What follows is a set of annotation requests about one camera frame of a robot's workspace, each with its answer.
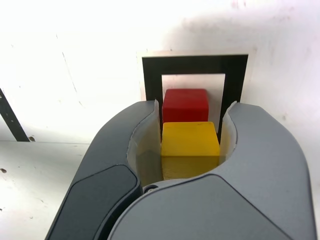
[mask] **white table surface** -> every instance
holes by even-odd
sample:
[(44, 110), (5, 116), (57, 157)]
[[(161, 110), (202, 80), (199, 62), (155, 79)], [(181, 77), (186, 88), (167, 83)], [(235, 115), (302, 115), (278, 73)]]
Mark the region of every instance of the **white table surface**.
[[(0, 239), (46, 237), (88, 146), (0, 141), (0, 168), (6, 170), (0, 171)], [(311, 177), (316, 210), (320, 182), (315, 181)]]

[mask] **black square frame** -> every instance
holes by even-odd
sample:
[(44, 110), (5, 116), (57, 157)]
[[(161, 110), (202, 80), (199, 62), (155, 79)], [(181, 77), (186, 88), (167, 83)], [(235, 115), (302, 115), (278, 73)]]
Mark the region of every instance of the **black square frame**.
[(234, 101), (240, 102), (247, 62), (248, 54), (142, 57), (145, 96), (147, 101), (156, 99), (159, 102), (161, 134), (163, 129), (162, 75), (225, 74), (217, 134), (220, 142), (222, 118)]

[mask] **yellow cube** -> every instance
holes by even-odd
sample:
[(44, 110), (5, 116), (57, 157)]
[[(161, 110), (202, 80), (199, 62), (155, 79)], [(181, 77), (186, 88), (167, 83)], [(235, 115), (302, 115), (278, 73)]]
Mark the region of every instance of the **yellow cube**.
[(164, 180), (191, 178), (219, 164), (220, 147), (212, 122), (163, 124), (161, 162)]

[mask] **red block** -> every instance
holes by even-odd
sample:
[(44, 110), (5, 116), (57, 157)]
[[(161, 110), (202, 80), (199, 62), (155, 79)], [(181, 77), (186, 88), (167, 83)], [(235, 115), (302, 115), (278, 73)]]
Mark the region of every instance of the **red block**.
[(207, 122), (209, 103), (205, 89), (168, 89), (162, 106), (162, 121)]

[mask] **dark gray panel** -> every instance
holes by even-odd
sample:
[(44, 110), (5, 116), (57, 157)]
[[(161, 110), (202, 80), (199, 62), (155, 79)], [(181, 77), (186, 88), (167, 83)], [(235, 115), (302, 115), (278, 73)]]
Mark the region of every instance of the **dark gray panel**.
[(94, 239), (111, 208), (136, 184), (137, 178), (124, 165), (113, 166), (77, 182), (70, 189), (50, 239)]
[(109, 240), (289, 240), (222, 178), (158, 188), (120, 217)]
[(137, 102), (101, 128), (74, 176), (47, 240), (108, 237), (119, 215), (143, 192), (128, 164), (127, 150), (136, 127), (154, 112), (155, 101)]

